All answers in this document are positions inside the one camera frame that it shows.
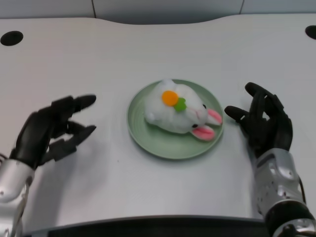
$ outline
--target round hole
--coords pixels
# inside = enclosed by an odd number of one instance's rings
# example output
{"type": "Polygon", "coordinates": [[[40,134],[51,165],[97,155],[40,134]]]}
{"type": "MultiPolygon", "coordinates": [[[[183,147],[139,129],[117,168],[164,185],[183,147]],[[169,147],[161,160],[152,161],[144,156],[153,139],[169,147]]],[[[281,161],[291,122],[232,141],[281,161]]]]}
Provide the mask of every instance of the round hole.
{"type": "Polygon", "coordinates": [[[5,33],[1,39],[0,43],[5,46],[13,46],[21,42],[23,39],[23,34],[19,31],[11,31],[8,33],[5,33]]]}
{"type": "Polygon", "coordinates": [[[305,29],[305,33],[311,37],[312,39],[316,40],[316,26],[308,26],[305,29]]]}

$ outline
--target wall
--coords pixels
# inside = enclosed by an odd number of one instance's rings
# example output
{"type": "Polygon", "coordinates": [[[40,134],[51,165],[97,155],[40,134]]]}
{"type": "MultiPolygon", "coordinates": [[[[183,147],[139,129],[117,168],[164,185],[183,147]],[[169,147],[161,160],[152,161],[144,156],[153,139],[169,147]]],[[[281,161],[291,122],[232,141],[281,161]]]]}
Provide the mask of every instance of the wall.
{"type": "Polygon", "coordinates": [[[251,13],[316,13],[316,0],[0,0],[0,18],[97,17],[177,24],[251,13]]]}

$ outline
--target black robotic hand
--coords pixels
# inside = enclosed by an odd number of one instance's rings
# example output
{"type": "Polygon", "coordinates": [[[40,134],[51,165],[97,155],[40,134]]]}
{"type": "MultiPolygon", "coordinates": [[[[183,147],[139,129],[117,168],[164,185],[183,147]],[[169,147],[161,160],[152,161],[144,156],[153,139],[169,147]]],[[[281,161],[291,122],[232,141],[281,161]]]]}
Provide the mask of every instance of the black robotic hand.
{"type": "Polygon", "coordinates": [[[76,99],[68,96],[32,113],[25,122],[9,158],[35,170],[39,165],[52,159],[58,161],[74,153],[77,150],[76,146],[83,142],[96,126],[85,127],[68,119],[74,113],[92,105],[95,100],[95,95],[76,99]],[[60,139],[50,144],[51,139],[57,139],[64,134],[73,136],[68,141],[60,139]]]}
{"type": "Polygon", "coordinates": [[[252,82],[245,89],[253,96],[249,112],[227,106],[225,113],[240,124],[256,157],[272,148],[289,151],[293,136],[292,123],[278,97],[252,82]],[[263,112],[270,117],[269,120],[263,118],[263,112]]]}

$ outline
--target green leaf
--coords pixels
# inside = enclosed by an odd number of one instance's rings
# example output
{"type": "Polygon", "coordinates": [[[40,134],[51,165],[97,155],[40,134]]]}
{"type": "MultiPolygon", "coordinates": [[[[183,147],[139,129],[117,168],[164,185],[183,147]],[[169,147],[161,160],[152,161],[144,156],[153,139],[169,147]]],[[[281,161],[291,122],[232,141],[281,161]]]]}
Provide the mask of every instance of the green leaf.
{"type": "Polygon", "coordinates": [[[184,110],[187,108],[185,102],[186,102],[185,98],[179,98],[178,103],[177,103],[175,106],[173,106],[174,109],[175,109],[177,112],[184,111],[184,110]]]}

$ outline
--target metal wrist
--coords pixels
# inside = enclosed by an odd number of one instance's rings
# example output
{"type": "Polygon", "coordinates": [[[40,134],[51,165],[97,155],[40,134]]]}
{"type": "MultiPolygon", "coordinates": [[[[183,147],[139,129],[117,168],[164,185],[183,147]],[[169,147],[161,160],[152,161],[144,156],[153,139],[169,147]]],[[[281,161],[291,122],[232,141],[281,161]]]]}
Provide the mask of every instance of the metal wrist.
{"type": "Polygon", "coordinates": [[[262,154],[255,170],[259,213],[265,217],[273,206],[283,201],[305,205],[299,180],[293,157],[288,151],[273,148],[262,154]]]}
{"type": "Polygon", "coordinates": [[[284,228],[287,228],[288,226],[293,225],[296,232],[299,232],[301,234],[310,234],[315,235],[316,234],[316,221],[311,219],[296,219],[291,220],[283,225],[281,225],[273,234],[273,237],[279,237],[284,231],[284,228]]]}

